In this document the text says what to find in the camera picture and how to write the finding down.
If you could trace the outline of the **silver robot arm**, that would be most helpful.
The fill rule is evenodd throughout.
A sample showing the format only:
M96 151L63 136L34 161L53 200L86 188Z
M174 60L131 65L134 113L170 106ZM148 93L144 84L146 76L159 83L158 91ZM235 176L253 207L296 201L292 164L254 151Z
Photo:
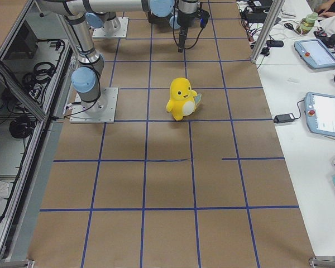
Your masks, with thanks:
M56 13L72 45L76 46L77 57L82 65L91 68L97 62L103 60L96 50L93 38L89 33L87 14L93 14L99 19L106 21L115 20L116 12L147 12L156 17L173 18L172 28L179 26L179 37L174 38L178 52L191 49L186 47L185 42L188 29L192 27L195 20L200 20L200 29L203 30L208 24L210 14L202 9L199 1L43 1L45 6Z
M161 20L168 21L171 28L177 30L180 25L177 22L177 15L173 12L165 12L162 17L148 11L145 15L149 23L158 23ZM128 27L128 17L118 17L115 12L94 13L88 12L85 14L87 23L94 28L94 34L103 34L104 36L122 36L126 33Z

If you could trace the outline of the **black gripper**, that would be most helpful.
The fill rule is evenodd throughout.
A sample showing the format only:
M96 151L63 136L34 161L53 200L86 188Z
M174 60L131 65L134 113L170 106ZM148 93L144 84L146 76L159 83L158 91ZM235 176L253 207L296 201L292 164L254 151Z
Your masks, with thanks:
M195 19L200 20L200 27L205 28L209 20L209 12L202 8L199 1L178 1L177 23L180 26L178 52L183 52L188 34L188 28L192 27Z

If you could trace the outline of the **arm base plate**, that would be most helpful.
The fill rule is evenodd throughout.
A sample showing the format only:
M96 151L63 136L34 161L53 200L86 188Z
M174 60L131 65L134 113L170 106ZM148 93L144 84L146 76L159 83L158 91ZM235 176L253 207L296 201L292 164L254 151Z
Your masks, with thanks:
M119 88L102 88L101 96L95 105L83 102L73 106L69 121L71 123L113 123L116 114L116 105Z
M93 31L94 39L120 39L126 38L128 31L128 17L115 17L106 21L103 27Z

